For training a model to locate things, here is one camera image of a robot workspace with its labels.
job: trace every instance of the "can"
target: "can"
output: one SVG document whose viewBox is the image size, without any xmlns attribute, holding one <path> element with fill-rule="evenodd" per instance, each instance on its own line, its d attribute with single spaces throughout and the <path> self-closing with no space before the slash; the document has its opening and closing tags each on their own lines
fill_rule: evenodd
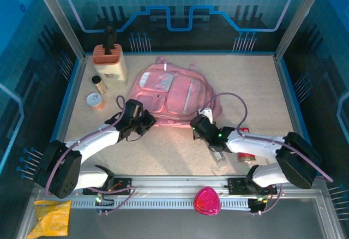
<svg viewBox="0 0 349 239">
<path fill-rule="evenodd" d="M 92 82 L 96 85 L 100 94 L 104 94 L 106 91 L 108 91 L 104 81 L 98 75 L 92 77 Z"/>
<path fill-rule="evenodd" d="M 239 130 L 245 133 L 250 133 L 249 128 L 240 128 Z M 238 153 L 238 160 L 239 162 L 249 163 L 250 161 L 255 161 L 256 157 L 249 153 Z"/>
<path fill-rule="evenodd" d="M 105 107 L 105 102 L 102 99 L 102 95 L 99 93 L 91 93 L 87 97 L 86 102 L 95 111 L 101 111 Z"/>
</svg>

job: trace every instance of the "red can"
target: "red can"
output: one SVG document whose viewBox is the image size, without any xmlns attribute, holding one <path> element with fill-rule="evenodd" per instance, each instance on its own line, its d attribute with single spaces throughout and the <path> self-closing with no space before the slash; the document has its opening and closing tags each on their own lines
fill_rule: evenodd
<svg viewBox="0 0 349 239">
<path fill-rule="evenodd" d="M 250 133 L 249 128 L 240 128 L 240 131 L 243 131 L 245 133 Z M 238 160 L 239 162 L 248 163 L 250 161 L 255 161 L 256 157 L 253 154 L 249 154 L 249 153 L 238 153 Z"/>
</svg>

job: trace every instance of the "pink backpack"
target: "pink backpack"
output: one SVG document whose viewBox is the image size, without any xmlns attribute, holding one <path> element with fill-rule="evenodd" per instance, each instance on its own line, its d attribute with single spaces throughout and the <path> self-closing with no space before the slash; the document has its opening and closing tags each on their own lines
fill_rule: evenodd
<svg viewBox="0 0 349 239">
<path fill-rule="evenodd" d="M 191 62 L 189 69 L 183 69 L 160 56 L 156 64 L 137 78 L 130 99 L 143 103 L 144 109 L 157 119 L 156 126 L 190 127 L 198 110 L 215 95 L 206 78 L 194 67 Z M 219 98 L 209 107 L 213 118 L 222 113 Z"/>
</svg>

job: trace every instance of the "jar lid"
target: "jar lid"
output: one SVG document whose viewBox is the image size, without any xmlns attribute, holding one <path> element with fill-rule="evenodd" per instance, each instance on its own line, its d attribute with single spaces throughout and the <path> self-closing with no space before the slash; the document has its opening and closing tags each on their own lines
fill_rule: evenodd
<svg viewBox="0 0 349 239">
<path fill-rule="evenodd" d="M 98 75 L 92 77 L 92 82 L 93 82 L 94 84 L 100 83 L 101 80 L 102 80 L 102 79 L 101 79 Z"/>
<path fill-rule="evenodd" d="M 89 106 L 99 105 L 101 101 L 102 96 L 99 93 L 91 93 L 86 99 L 86 102 Z"/>
</svg>

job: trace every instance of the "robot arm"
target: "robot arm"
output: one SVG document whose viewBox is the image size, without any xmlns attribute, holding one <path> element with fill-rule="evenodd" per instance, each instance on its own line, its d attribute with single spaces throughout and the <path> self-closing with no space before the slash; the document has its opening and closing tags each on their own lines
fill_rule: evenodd
<svg viewBox="0 0 349 239">
<path fill-rule="evenodd" d="M 278 183 L 290 182 L 293 185 L 310 189 L 317 171 L 300 156 L 279 143 L 288 144 L 313 161 L 317 166 L 321 156 L 298 134 L 287 136 L 261 136 L 243 133 L 240 136 L 232 127 L 218 128 L 208 113 L 195 117 L 190 125 L 194 139 L 203 139 L 213 152 L 249 153 L 267 159 L 276 159 L 277 163 L 255 165 L 247 174 L 244 185 L 253 193 Z"/>
<path fill-rule="evenodd" d="M 118 114 L 107 120 L 99 128 L 99 132 L 87 135 L 82 142 L 79 140 L 67 143 L 57 140 L 51 142 L 39 162 L 33 181 L 45 187 L 57 160 L 69 147 L 80 142 L 60 164 L 49 191 L 62 199 L 75 189 L 98 187 L 108 190 L 112 185 L 114 173 L 100 165 L 84 167 L 83 162 L 103 148 L 127 139 L 131 132 L 144 135 L 156 122 L 147 110 L 143 110 L 142 103 L 132 99 L 125 103 L 125 112 L 120 121 L 110 127 L 116 122 L 117 116 Z"/>
</svg>

